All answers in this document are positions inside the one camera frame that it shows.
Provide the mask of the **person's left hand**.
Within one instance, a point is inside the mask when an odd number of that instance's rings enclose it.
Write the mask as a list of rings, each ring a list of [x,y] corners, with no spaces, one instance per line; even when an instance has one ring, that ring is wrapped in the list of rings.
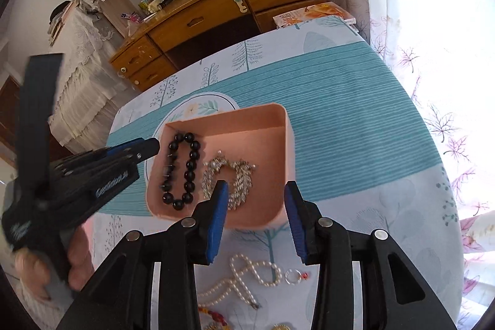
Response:
[[[41,253],[22,248],[14,253],[15,270],[22,284],[39,301],[48,302],[51,297],[47,286],[52,280],[52,264]],[[71,268],[68,285],[73,291],[80,291],[94,273],[90,245],[86,231],[79,226],[71,237],[67,250]]]

